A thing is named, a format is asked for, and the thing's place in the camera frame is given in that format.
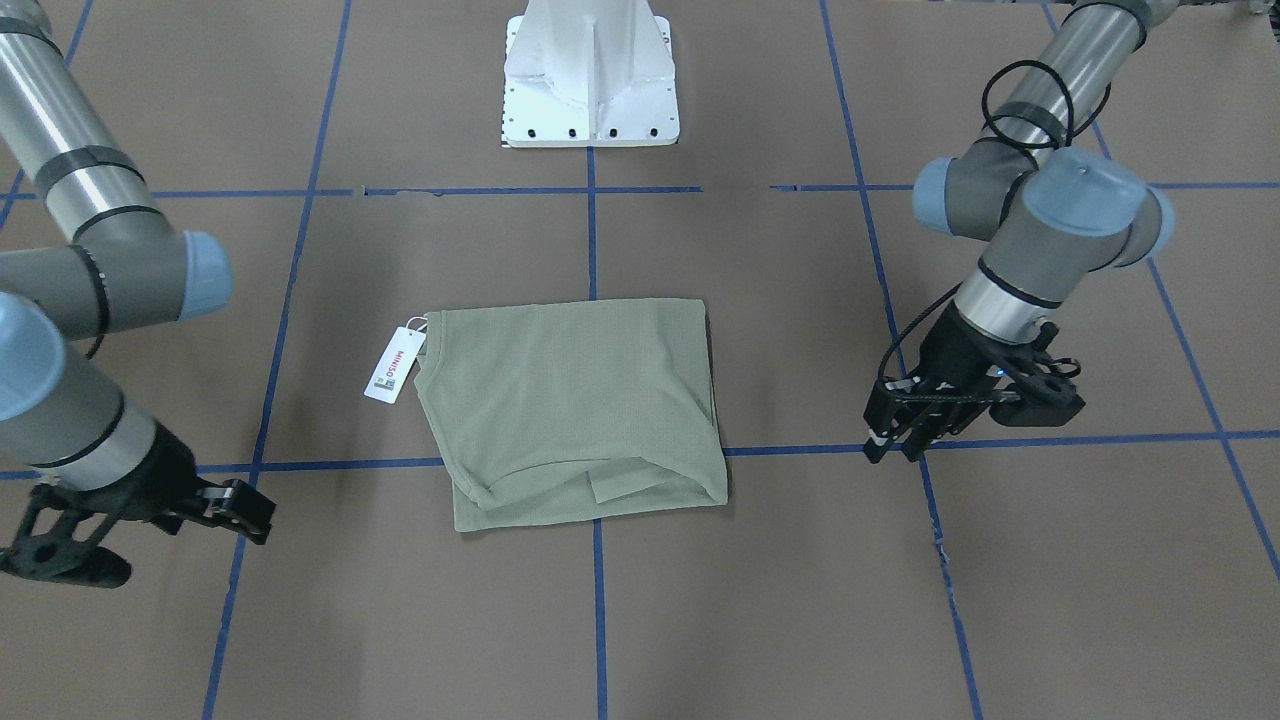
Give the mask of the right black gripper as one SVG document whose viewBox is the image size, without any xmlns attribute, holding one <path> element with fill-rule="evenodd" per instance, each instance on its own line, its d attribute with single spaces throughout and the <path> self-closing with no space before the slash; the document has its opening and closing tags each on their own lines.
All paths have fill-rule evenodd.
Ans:
<svg viewBox="0 0 1280 720">
<path fill-rule="evenodd" d="M 276 503 L 246 480 L 206 487 L 192 451 L 164 425 L 141 464 L 99 489 L 37 484 L 9 547 L 4 574 L 31 582 L 115 589 L 132 566 L 101 546 L 119 521 L 150 523 L 173 536 L 186 519 L 228 529 L 262 546 Z"/>
</svg>

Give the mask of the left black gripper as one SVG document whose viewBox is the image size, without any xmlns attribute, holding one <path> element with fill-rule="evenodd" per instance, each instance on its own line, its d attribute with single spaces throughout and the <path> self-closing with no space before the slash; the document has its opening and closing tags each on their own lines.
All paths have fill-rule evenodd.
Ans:
<svg viewBox="0 0 1280 720">
<path fill-rule="evenodd" d="M 918 462 L 945 436 L 965 430 L 987 413 L 1002 427 L 1064 427 L 1084 407 L 1073 357 L 1051 357 L 1059 334 L 1037 322 L 1028 343 L 1007 345 L 973 328 L 947 302 L 925 334 L 911 378 L 879 378 L 863 414 L 869 437 L 863 452 L 879 462 L 906 430 L 901 452 Z"/>
</svg>

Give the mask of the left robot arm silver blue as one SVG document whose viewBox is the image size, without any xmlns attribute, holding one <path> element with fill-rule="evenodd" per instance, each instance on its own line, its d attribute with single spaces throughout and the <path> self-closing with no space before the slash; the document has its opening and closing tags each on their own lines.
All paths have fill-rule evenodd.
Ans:
<svg viewBox="0 0 1280 720">
<path fill-rule="evenodd" d="M 1126 59 L 1175 1 L 1076 1 L 1059 32 L 997 106 L 980 97 L 980 136 L 959 158 L 927 164 L 911 190 L 915 218 L 986 250 L 968 277 L 922 314 L 932 319 L 916 365 L 877 372 L 863 451 L 899 446 L 919 460 L 937 439 L 988 414 L 1002 427 L 1062 427 L 1085 406 L 1080 365 L 1052 357 L 1052 315 L 1085 275 L 1142 263 L 1175 229 L 1167 196 L 1124 165 L 1080 149 Z"/>
</svg>

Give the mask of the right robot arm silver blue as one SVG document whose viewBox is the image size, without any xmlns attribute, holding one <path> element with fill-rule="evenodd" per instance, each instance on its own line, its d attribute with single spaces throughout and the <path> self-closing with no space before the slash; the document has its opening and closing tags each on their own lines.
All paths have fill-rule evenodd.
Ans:
<svg viewBox="0 0 1280 720">
<path fill-rule="evenodd" d="M 1 29 L 3 141 L 65 238 L 3 255 L 3 452 L 41 477 L 3 573 L 118 588 L 132 568 L 102 541 L 122 521 L 264 544 L 275 503 L 243 480 L 205 480 L 188 446 L 77 347 L 221 310 L 234 287 L 224 247 L 172 225 L 40 3 L 5 1 Z"/>
</svg>

